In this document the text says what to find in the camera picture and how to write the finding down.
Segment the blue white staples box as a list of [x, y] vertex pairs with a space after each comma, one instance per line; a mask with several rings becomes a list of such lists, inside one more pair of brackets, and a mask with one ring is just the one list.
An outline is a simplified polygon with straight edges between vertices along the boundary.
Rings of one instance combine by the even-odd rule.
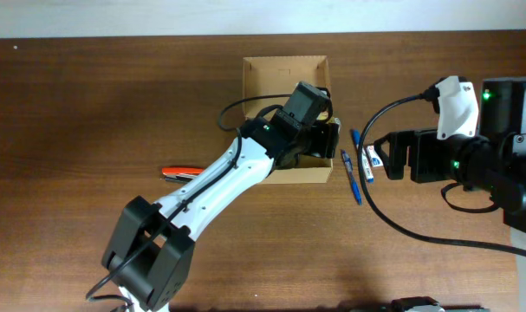
[[371, 145], [366, 146], [366, 150], [367, 150], [367, 155], [369, 157], [369, 162], [370, 162], [372, 167], [383, 166], [383, 161], [382, 161], [381, 157], [379, 156], [379, 154], [376, 153], [376, 151], [375, 151], [373, 146], [371, 146]]

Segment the blue white marker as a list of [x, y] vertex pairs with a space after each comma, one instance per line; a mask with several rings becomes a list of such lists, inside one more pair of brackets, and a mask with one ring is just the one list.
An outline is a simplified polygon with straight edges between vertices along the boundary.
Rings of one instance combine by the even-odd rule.
[[[356, 148], [359, 148], [360, 147], [360, 133], [358, 130], [356, 129], [352, 129], [351, 130], [351, 134], [352, 134], [352, 139], [353, 139], [353, 142], [354, 142], [354, 145]], [[374, 182], [374, 175], [372, 173], [372, 169], [371, 169], [371, 166], [370, 166], [370, 163], [367, 159], [367, 156], [364, 152], [361, 153], [361, 164], [362, 164], [362, 167], [363, 167], [363, 172], [364, 172], [364, 175], [365, 175], [365, 179], [367, 181], [367, 183], [373, 183]]]

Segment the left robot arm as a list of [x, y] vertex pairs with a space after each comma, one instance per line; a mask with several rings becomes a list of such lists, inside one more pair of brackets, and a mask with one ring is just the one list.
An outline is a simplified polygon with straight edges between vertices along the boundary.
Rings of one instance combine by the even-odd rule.
[[296, 84], [282, 105], [263, 108], [235, 128], [224, 154], [178, 190], [150, 203], [141, 196], [122, 210], [101, 259], [107, 269], [87, 294], [112, 282], [119, 311], [160, 311], [188, 276], [203, 230], [239, 195], [276, 170], [298, 167], [303, 155], [325, 157], [318, 133], [329, 127], [333, 106], [326, 88]]

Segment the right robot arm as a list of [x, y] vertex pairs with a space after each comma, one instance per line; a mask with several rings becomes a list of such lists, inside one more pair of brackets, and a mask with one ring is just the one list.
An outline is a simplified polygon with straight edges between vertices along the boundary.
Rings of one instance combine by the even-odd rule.
[[424, 98], [439, 115], [431, 129], [391, 132], [373, 143], [391, 180], [452, 180], [484, 190], [506, 225], [526, 233], [526, 77], [486, 79], [476, 94], [461, 76], [443, 77]]

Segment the red black stapler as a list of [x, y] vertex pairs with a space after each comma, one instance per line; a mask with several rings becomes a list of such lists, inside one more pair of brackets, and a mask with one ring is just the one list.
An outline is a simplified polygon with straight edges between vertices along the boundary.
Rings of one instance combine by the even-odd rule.
[[198, 175], [203, 172], [202, 168], [196, 167], [163, 167], [161, 173], [163, 180], [168, 182], [176, 182], [186, 184], [195, 179]]

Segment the blue ballpoint pen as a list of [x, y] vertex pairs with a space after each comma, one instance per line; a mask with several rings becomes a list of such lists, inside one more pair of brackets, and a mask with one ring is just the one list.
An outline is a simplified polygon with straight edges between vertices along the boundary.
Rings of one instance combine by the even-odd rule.
[[349, 179], [349, 184], [351, 187], [351, 190], [353, 192], [355, 201], [358, 205], [362, 205], [362, 197], [360, 195], [359, 187], [357, 186], [356, 180], [354, 178], [354, 170], [353, 170], [353, 163], [351, 158], [349, 157], [348, 153], [341, 149], [341, 158], [342, 162], [344, 164], [344, 167], [346, 169], [347, 177]]

